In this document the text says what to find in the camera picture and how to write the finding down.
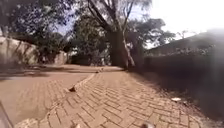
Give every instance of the vegetation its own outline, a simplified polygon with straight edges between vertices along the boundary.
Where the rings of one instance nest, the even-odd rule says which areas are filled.
[[[3,0],[0,28],[5,36],[37,45],[40,62],[52,62],[64,50],[88,65],[104,60],[128,68],[141,65],[136,59],[144,56],[147,43],[163,45],[175,36],[161,29],[162,19],[129,18],[133,8],[147,10],[150,4],[150,0]],[[73,29],[59,34],[58,28],[71,19]]]

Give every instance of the fence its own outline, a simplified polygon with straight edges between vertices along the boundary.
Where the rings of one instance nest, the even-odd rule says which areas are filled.
[[[0,66],[1,68],[20,65],[33,65],[37,62],[37,47],[23,41],[0,37]],[[67,54],[60,51],[55,58],[56,65],[65,64]]]

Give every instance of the sky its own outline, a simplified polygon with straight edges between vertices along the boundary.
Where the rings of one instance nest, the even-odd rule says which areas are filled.
[[[224,28],[224,0],[153,0],[150,15],[162,18],[165,30],[180,32]]]

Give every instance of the walkway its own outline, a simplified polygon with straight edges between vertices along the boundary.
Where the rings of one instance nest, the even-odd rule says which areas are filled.
[[[140,84],[122,71],[101,72],[68,92],[33,128],[206,128],[188,108],[162,96],[153,85]]]

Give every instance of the ground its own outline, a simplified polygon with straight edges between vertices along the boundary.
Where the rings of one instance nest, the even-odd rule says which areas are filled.
[[[143,123],[156,128],[211,127],[156,85],[115,67],[67,65],[0,76],[0,100],[16,126],[29,118],[38,120],[33,128],[68,128],[76,123],[82,128],[138,128]]]

